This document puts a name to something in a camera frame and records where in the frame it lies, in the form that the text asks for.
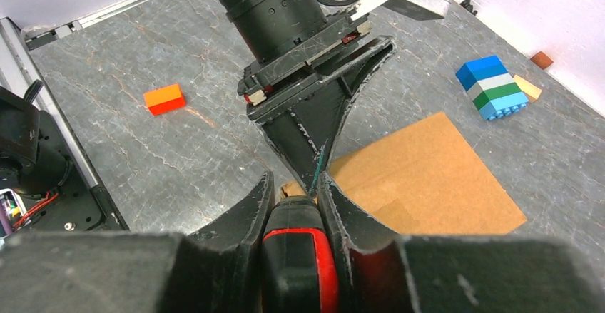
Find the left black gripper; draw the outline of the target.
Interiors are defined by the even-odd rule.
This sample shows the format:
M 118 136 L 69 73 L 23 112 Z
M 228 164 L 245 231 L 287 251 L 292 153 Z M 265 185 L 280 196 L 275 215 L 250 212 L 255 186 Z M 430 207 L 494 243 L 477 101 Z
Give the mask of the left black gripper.
M 293 174 L 315 195 L 335 143 L 365 84 L 395 53 L 391 36 L 369 34 L 366 15 L 325 14 L 327 0 L 219 0 L 255 60 L 237 93 L 247 116 Z

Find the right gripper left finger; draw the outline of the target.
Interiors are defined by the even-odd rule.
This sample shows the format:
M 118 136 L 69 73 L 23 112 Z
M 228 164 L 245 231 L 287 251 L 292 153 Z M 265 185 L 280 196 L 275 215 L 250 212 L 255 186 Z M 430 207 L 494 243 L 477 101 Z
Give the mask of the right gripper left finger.
M 3 312 L 259 312 L 273 174 L 191 235 L 20 232 L 1 248 Z

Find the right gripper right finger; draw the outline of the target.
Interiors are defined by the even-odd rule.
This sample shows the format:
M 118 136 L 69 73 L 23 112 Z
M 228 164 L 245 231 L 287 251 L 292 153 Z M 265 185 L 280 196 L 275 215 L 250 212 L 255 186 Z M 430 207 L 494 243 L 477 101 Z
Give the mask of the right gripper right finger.
M 552 238 L 402 235 L 323 173 L 318 204 L 341 312 L 602 312 L 585 257 Z

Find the brown cardboard express box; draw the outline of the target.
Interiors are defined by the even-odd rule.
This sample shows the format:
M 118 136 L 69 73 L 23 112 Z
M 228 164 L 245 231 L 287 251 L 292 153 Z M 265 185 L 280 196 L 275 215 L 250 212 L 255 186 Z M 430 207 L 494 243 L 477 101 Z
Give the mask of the brown cardboard express box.
M 503 235 L 527 218 L 445 113 L 332 162 L 363 210 L 402 234 Z

